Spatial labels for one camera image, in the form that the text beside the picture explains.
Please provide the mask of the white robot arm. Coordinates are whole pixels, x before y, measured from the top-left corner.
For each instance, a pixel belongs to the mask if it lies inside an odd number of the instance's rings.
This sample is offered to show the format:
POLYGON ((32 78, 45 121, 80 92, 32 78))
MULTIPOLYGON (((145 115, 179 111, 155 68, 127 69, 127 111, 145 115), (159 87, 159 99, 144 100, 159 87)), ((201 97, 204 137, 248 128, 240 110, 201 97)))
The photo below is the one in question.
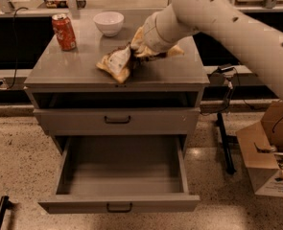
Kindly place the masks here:
POLYGON ((283 33, 236 10, 229 0, 172 0, 147 18, 131 46, 139 57, 157 55, 196 33, 219 41, 283 100, 283 33))

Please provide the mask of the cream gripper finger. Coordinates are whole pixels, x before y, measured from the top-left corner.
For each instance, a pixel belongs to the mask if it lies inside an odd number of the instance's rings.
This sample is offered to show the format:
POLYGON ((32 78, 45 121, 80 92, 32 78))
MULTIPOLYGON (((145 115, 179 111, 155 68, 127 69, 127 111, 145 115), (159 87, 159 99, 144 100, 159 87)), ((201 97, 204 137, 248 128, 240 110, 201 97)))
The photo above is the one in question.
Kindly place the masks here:
POLYGON ((143 28, 139 27, 133 39, 131 40, 130 47, 133 51, 142 51, 144 49, 143 28))
POLYGON ((155 58, 165 58, 166 54, 155 52, 149 47, 141 45, 137 50, 134 51, 134 56, 136 58, 155 59, 155 58))

